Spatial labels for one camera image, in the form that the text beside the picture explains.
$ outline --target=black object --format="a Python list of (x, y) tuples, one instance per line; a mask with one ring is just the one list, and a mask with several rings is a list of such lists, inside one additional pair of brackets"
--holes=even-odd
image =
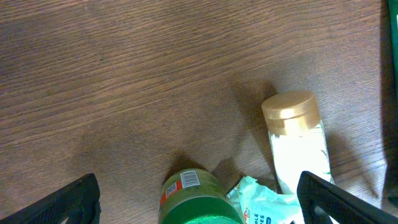
[(49, 196), (12, 214), (0, 223), (98, 224), (100, 188), (94, 174), (86, 174)]
[(398, 218), (308, 171), (301, 174), (297, 196), (308, 224), (332, 224), (329, 215), (340, 224), (398, 223)]

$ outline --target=gold cap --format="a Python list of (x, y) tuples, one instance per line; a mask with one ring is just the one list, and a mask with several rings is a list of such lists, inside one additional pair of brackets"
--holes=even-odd
[(320, 122), (317, 100), (310, 90), (293, 90), (266, 99), (262, 105), (268, 131), (300, 135)]

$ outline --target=plastic bag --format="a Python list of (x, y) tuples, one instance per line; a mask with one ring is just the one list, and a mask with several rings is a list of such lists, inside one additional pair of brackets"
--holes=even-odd
[(277, 194), (252, 177), (243, 177), (227, 197), (246, 224), (304, 223), (296, 195)]

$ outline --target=barcode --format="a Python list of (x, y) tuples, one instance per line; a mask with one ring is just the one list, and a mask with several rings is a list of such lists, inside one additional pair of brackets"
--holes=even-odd
[(170, 187), (168, 187), (168, 189), (166, 190), (166, 198), (168, 198), (176, 190), (177, 190), (177, 183), (174, 183)]
[(181, 175), (181, 183), (183, 189), (200, 185), (196, 171), (190, 170), (182, 172), (180, 175)]

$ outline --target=green bottle cap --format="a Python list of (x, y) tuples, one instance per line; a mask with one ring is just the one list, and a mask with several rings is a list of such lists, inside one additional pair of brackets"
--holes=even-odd
[(162, 224), (243, 224), (235, 208), (220, 198), (197, 197), (177, 205)]

